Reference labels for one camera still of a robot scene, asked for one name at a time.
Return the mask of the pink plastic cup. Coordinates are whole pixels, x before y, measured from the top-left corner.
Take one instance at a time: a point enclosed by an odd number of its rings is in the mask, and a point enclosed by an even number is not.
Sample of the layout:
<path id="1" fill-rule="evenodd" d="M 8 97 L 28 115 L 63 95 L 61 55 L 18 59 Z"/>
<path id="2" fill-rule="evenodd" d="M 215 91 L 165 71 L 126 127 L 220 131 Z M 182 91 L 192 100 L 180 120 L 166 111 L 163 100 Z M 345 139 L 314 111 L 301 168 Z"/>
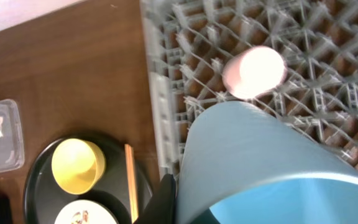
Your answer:
<path id="1" fill-rule="evenodd" d="M 225 65 L 222 74 L 226 90 L 240 100 L 256 98 L 279 86 L 287 75 L 287 63 L 274 49 L 252 47 Z"/>

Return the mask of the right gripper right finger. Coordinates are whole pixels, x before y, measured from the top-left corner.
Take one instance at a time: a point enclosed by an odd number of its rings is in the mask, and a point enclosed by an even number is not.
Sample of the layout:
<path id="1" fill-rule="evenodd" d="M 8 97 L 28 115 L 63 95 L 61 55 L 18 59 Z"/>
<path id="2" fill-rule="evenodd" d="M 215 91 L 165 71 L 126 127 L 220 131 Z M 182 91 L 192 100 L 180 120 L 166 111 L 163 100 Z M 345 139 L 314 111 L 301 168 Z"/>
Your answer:
<path id="1" fill-rule="evenodd" d="M 205 210 L 202 214 L 196 217 L 191 224 L 219 224 L 219 221 L 213 215 L 210 209 Z"/>

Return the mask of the blue plastic cup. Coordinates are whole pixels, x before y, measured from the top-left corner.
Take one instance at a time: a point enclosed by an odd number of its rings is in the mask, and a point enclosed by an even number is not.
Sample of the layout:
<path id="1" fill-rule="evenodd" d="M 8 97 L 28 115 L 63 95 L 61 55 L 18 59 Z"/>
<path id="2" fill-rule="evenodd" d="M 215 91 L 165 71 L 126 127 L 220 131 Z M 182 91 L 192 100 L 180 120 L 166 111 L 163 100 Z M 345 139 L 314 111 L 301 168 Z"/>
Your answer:
<path id="1" fill-rule="evenodd" d="M 177 223 L 358 223 L 358 171 L 254 105 L 220 103 L 188 132 Z"/>

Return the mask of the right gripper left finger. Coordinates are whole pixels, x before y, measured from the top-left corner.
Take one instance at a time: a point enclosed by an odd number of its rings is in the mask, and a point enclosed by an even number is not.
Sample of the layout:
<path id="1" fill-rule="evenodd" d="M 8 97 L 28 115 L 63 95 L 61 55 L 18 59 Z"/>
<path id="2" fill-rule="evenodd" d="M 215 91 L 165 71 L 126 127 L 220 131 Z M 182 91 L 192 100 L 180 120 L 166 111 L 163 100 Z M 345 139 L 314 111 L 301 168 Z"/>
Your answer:
<path id="1" fill-rule="evenodd" d="M 176 186 L 173 175 L 165 174 L 158 190 L 134 224 L 174 224 Z"/>

